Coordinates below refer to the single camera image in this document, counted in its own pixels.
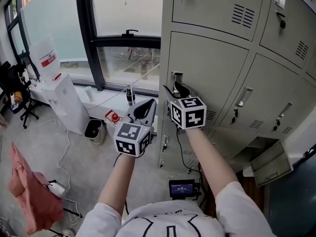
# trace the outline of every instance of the black window frame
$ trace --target black window frame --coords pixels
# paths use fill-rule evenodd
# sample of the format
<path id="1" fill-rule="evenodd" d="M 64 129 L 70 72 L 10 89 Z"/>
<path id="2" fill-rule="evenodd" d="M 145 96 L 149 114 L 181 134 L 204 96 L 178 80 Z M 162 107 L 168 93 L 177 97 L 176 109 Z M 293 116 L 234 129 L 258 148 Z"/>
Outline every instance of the black window frame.
<path id="1" fill-rule="evenodd" d="M 15 19 L 10 21 L 10 12 L 9 5 L 12 0 L 9 0 L 5 5 L 5 20 L 7 31 L 9 35 L 9 40 L 13 49 L 13 53 L 15 58 L 19 64 L 22 63 L 22 58 L 27 57 L 30 60 L 32 68 L 39 78 L 39 72 L 32 62 L 30 58 L 29 52 L 29 43 L 27 40 L 26 33 L 23 27 L 23 21 L 21 16 L 21 8 L 23 7 L 23 0 L 16 0 L 16 11 L 17 16 Z M 87 55 L 88 63 L 90 66 L 90 70 L 93 76 L 92 81 L 78 80 L 72 79 L 74 85 L 80 86 L 92 86 L 96 87 L 97 90 L 102 91 L 104 89 L 121 91 L 126 88 L 125 84 L 116 84 L 106 82 L 101 68 L 101 63 L 98 55 L 98 47 L 107 47 L 107 46 L 116 46 L 116 47 L 143 47 L 143 48 L 155 48 L 160 49 L 161 37 L 151 37 L 151 36 L 139 36 L 139 35 L 130 35 L 128 37 L 123 37 L 122 35 L 118 36 L 97 36 L 96 23 L 94 17 L 93 10 L 93 0 L 76 0 L 77 3 L 77 12 L 79 18 L 79 25 L 83 40 L 84 49 Z M 12 38 L 12 29 L 16 24 L 19 25 L 19 29 L 21 32 L 22 41 L 24 44 L 25 52 L 22 54 L 17 54 L 17 50 L 14 46 L 13 38 Z M 134 87 L 134 92 L 141 95 L 148 95 L 153 97 L 158 97 L 158 90 L 147 89 L 141 87 Z"/>

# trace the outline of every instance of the forearm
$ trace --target forearm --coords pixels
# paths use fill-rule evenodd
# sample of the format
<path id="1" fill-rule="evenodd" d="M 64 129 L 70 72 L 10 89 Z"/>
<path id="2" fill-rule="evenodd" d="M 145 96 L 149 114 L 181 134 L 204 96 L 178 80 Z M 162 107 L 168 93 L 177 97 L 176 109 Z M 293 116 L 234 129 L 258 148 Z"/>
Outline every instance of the forearm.
<path id="1" fill-rule="evenodd" d="M 135 157 L 121 155 L 105 184 L 98 202 L 105 203 L 123 214 L 129 182 L 135 165 Z"/>
<path id="2" fill-rule="evenodd" d="M 187 129 L 190 144 L 203 168 L 214 197 L 237 177 L 224 158 L 199 128 Z"/>

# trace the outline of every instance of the blue screen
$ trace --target blue screen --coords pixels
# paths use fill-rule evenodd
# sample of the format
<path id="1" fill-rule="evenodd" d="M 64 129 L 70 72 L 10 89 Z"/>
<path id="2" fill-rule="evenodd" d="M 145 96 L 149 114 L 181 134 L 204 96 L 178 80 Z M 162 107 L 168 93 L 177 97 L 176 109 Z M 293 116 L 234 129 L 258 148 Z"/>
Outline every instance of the blue screen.
<path id="1" fill-rule="evenodd" d="M 192 194 L 193 184 L 171 185 L 171 193 L 172 194 Z"/>

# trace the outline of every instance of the pink cloth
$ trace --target pink cloth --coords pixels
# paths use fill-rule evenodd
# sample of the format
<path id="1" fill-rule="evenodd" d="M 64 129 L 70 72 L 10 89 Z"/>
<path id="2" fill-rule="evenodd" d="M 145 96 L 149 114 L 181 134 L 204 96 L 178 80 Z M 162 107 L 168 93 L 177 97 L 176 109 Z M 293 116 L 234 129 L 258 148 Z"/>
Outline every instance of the pink cloth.
<path id="1" fill-rule="evenodd" d="M 11 159 L 12 177 L 8 188 L 24 212 L 27 234 L 50 229 L 54 222 L 64 217 L 61 198 L 44 186 L 49 182 L 43 174 L 32 172 L 13 142 L 11 142 Z"/>

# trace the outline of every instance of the red label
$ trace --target red label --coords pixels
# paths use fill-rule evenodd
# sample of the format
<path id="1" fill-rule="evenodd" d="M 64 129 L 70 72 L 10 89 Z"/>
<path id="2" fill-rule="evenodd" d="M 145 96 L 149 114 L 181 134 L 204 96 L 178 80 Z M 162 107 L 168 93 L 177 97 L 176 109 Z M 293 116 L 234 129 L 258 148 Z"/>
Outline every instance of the red label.
<path id="1" fill-rule="evenodd" d="M 41 65 L 42 65 L 43 68 L 45 68 L 46 66 L 51 64 L 54 60 L 56 60 L 56 54 L 53 54 L 47 60 L 42 61 Z"/>

